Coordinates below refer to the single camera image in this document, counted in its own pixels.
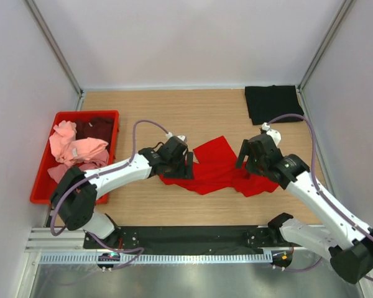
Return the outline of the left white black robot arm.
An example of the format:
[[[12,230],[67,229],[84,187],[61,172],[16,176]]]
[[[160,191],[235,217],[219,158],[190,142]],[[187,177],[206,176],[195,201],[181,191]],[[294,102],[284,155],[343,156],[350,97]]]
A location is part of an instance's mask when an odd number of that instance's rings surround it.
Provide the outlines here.
[[[71,167],[50,202],[69,231],[86,233],[84,248],[119,249],[121,229],[109,215],[95,209],[96,201],[117,188],[153,176],[191,179],[192,167],[193,153],[186,136],[171,136],[159,147],[143,148],[128,160],[86,171]]]

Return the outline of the red t shirt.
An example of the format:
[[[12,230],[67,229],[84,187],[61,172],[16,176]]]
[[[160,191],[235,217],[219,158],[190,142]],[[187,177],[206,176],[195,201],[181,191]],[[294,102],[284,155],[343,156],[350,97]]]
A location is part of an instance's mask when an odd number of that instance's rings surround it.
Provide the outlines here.
[[[245,168],[236,168],[237,156],[224,136],[194,148],[193,152],[197,159],[193,164],[193,179],[161,176],[160,180],[166,185],[177,185],[200,195],[231,187],[250,197],[274,192],[279,186],[266,177],[248,173]]]

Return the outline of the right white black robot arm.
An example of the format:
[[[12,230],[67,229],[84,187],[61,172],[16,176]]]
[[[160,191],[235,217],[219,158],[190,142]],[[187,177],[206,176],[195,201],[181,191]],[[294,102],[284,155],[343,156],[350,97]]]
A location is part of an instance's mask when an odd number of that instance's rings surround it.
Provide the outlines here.
[[[290,214],[269,222],[267,237],[273,245],[300,245],[330,262],[344,281],[358,283],[373,270],[373,227],[348,211],[297,155],[284,156],[280,139],[267,133],[243,140],[237,168],[269,178],[301,200],[325,226],[325,231],[303,224]]]

